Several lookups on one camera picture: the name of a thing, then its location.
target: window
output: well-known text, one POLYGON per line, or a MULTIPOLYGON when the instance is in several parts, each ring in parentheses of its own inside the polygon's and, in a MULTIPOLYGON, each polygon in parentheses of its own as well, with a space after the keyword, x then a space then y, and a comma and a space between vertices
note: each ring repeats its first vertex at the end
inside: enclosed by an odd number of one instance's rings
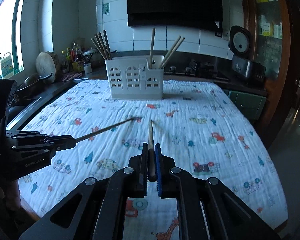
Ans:
POLYGON ((17 10, 15 7, 18 8, 18 5, 19 0, 3 0, 0 4, 0 77, 2 78, 10 78, 23 70, 23 66, 18 64, 16 49, 13 49, 16 47, 17 10))

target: range hood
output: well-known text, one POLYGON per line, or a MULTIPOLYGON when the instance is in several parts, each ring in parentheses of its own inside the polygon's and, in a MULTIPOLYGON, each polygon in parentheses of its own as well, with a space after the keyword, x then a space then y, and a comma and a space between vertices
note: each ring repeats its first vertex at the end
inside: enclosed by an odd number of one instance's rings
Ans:
POLYGON ((222 0, 128 0, 128 26, 177 25, 222 32, 222 0))

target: glass cabinet door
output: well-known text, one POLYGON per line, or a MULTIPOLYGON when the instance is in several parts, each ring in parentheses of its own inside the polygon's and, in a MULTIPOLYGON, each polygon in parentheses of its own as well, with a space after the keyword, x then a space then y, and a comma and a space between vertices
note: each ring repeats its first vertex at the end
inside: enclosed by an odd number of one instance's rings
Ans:
POLYGON ((282 52, 282 20, 278 0, 256 1, 256 54, 254 61, 266 67, 266 77, 276 80, 282 52))

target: cabinet handle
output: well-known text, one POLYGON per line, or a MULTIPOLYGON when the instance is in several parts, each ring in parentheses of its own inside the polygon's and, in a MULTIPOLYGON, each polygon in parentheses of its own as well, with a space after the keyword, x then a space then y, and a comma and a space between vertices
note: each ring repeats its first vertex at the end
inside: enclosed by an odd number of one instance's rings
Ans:
POLYGON ((254 108, 254 107, 249 107, 249 106, 243 106, 243 105, 240 105, 242 108, 250 108, 250 109, 252 109, 252 108, 254 108))

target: white blanket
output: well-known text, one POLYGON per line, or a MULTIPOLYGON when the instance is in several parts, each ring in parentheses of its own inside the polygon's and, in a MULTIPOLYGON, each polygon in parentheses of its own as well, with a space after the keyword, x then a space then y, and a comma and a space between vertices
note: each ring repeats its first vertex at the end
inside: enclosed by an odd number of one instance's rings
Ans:
MULTIPOLYGON (((207 179, 215 176, 269 226, 288 218, 285 196, 274 164, 259 136, 217 85, 207 82, 164 82, 159 101, 113 100, 108 81, 89 80, 46 106, 24 130, 50 136, 80 137, 125 123, 59 151, 52 164, 19 180, 21 196, 43 216, 87 177, 98 180, 126 167, 141 154, 154 121, 154 143, 176 166, 207 179)), ((156 183, 148 183, 144 199, 127 203, 124 239, 178 239, 175 199, 160 200, 156 183)))

